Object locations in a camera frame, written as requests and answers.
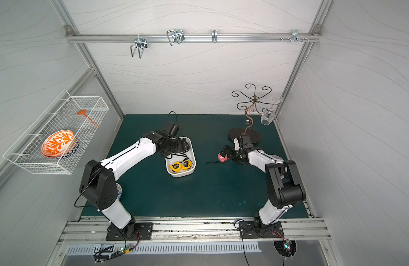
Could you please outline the white storage box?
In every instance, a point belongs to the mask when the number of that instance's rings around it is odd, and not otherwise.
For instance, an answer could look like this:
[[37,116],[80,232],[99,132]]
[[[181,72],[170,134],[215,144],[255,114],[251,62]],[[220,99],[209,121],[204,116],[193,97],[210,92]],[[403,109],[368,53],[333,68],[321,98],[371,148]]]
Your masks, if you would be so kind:
[[[165,158],[165,163],[166,163],[166,171],[169,175],[171,175],[174,178],[179,178],[179,177],[184,177],[184,176],[188,176],[194,173],[196,166],[197,166],[197,160],[193,151],[193,146],[192,146],[192,142],[189,138],[187,137],[181,137],[181,138],[185,138],[187,140],[187,142],[190,145],[190,150],[186,153],[177,153],[177,154],[172,154],[168,157]],[[193,167],[190,170],[187,171],[179,171],[177,173],[172,172],[170,169],[170,165],[173,164],[174,162],[182,162],[185,158],[188,158],[192,161]]]

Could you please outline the pink tape measure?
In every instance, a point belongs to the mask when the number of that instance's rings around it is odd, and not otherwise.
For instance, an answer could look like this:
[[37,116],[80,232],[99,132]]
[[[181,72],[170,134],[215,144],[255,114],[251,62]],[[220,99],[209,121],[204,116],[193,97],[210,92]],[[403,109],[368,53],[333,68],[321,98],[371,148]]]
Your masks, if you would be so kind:
[[229,157],[227,155],[218,154],[217,159],[218,162],[224,163],[229,159]]

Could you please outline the black yellow tape measure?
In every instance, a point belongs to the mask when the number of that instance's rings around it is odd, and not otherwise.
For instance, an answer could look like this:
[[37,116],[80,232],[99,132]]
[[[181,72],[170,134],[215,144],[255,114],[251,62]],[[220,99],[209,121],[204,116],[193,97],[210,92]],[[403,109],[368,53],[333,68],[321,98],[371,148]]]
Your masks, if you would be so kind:
[[192,161],[188,158],[185,158],[182,161],[182,165],[181,165],[181,170],[183,171],[187,171],[190,170],[193,167]]

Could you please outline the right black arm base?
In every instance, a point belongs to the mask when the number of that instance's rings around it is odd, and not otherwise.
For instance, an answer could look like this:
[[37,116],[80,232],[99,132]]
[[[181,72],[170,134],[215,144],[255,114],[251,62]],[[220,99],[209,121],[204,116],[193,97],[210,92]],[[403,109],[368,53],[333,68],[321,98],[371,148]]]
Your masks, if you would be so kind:
[[284,231],[280,221],[264,225],[255,217],[253,221],[238,219],[234,227],[239,231],[241,239],[284,239]]

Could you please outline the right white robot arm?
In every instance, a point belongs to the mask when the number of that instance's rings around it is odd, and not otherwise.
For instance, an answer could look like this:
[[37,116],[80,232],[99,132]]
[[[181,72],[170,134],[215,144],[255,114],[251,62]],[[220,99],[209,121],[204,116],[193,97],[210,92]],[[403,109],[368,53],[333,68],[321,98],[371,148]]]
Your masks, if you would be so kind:
[[293,160],[283,160],[258,148],[236,150],[230,146],[224,147],[218,160],[232,160],[239,165],[248,163],[265,173],[268,200],[258,212],[262,226],[277,223],[288,210],[306,200],[306,190]]

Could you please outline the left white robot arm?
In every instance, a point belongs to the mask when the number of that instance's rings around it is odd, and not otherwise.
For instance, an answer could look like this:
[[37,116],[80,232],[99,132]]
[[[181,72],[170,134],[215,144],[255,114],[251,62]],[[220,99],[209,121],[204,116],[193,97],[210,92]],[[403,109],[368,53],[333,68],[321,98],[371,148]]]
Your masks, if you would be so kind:
[[118,179],[155,153],[169,157],[173,154],[186,154],[190,149],[191,145],[185,137],[177,138],[165,131],[150,131],[116,155],[101,161],[89,161],[82,175],[80,196],[85,197],[116,228],[133,227],[134,218],[118,198]]

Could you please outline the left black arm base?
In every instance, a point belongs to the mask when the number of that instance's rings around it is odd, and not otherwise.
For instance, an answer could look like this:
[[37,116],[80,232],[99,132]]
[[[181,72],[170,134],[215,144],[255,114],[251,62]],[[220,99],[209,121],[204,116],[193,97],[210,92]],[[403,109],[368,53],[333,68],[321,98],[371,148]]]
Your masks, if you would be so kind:
[[136,222],[133,218],[123,229],[118,228],[112,222],[107,229],[106,241],[148,241],[152,237],[152,222]]

